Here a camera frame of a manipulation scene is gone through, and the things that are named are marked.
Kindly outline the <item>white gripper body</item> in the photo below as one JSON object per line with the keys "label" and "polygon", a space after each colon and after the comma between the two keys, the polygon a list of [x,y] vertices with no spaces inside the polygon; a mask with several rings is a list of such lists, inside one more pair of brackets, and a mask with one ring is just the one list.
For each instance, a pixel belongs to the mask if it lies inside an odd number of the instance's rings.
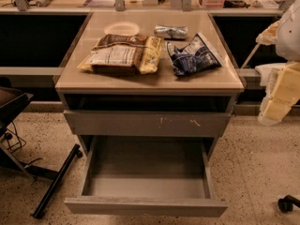
{"label": "white gripper body", "polygon": [[265,87],[265,97],[262,99],[262,105],[266,105],[270,99],[271,92],[275,87],[278,72],[285,67],[285,63],[273,63],[259,65],[255,70],[260,74],[260,86]]}

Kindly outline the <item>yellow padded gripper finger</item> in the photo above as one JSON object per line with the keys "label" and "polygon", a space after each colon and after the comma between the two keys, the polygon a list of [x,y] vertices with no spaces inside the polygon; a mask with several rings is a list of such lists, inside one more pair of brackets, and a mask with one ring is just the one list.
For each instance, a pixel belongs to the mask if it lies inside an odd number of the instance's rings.
{"label": "yellow padded gripper finger", "polygon": [[279,21],[270,24],[256,37],[256,42],[266,46],[275,44],[277,42],[278,24]]}
{"label": "yellow padded gripper finger", "polygon": [[300,63],[288,63],[277,73],[270,99],[260,107],[258,121],[265,126],[280,123],[300,99]]}

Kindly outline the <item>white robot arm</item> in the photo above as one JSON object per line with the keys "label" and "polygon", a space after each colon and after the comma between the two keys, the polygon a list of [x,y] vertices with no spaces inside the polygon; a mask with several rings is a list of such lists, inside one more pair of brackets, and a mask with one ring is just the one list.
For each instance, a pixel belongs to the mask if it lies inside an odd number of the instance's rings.
{"label": "white robot arm", "polygon": [[275,44],[277,55],[287,60],[283,68],[271,69],[258,116],[262,125],[273,126],[300,100],[300,0],[294,0],[279,21],[257,36],[256,42]]}

